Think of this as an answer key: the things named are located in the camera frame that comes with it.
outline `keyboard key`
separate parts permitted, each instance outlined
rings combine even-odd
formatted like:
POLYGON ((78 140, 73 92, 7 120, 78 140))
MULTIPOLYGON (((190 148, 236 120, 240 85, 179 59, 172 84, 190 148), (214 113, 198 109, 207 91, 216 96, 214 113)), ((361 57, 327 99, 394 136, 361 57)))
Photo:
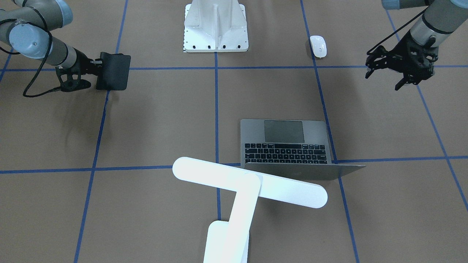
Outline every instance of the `keyboard key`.
POLYGON ((314 154, 316 154, 316 155, 325 155, 325 150, 314 150, 314 154))
POLYGON ((300 144, 275 143, 277 149, 302 149, 300 144))

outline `white mounting plate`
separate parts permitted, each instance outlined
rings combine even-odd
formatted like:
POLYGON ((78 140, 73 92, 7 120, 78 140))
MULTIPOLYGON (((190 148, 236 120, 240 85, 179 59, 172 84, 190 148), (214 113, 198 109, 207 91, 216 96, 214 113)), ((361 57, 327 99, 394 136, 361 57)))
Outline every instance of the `white mounting plate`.
MULTIPOLYGON (((192 4, 185 6, 185 18, 192 4)), ((245 6, 239 4, 242 14, 245 16, 245 6)), ((213 36, 206 34, 202 29, 184 27, 183 51, 184 52, 245 52, 249 49, 247 27, 233 28, 221 37, 222 43, 216 47, 213 36)))
MULTIPOLYGON (((214 221, 208 228, 208 236, 206 238, 205 257, 203 263, 219 263, 222 259, 224 240, 226 240, 227 227, 229 222, 214 221)), ((240 263, 247 263, 247 254, 249 252, 249 236, 245 242, 244 254, 240 263)))

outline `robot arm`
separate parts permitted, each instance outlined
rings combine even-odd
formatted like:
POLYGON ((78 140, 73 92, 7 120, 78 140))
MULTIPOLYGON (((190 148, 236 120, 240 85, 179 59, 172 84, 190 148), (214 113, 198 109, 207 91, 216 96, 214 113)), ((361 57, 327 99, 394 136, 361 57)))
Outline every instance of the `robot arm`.
POLYGON ((403 73, 395 85, 419 84, 434 75, 439 45, 468 19, 468 0, 382 0, 385 9, 429 5, 422 16, 391 51, 379 45, 368 52, 366 79, 376 69, 389 68, 403 73))
POLYGON ((90 82, 81 79, 85 74, 98 76, 96 89, 126 89, 130 56, 101 52, 99 59, 92 60, 52 37, 51 30, 62 28, 73 20, 72 11, 63 0, 12 1, 21 8, 0 9, 0 40, 28 58, 54 66, 60 82, 57 90, 71 92, 91 87, 90 82))

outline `spacebar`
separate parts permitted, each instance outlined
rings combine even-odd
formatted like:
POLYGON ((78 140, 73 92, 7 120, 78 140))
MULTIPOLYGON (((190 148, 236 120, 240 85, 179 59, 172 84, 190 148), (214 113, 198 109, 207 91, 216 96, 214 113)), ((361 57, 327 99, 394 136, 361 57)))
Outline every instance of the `spacebar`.
POLYGON ((301 144, 275 143, 276 149, 302 149, 301 144))

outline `white t-shaped object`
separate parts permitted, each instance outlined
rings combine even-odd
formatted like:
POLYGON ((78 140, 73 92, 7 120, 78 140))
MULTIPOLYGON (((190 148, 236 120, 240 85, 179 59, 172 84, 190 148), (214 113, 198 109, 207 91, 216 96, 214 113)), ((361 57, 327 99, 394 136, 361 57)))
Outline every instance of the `white t-shaped object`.
POLYGON ((177 159, 174 175, 184 181, 236 192, 229 222, 214 221, 208 229, 204 263, 247 262, 249 229, 258 197, 323 207, 328 195, 317 184, 297 181, 189 157, 177 159))

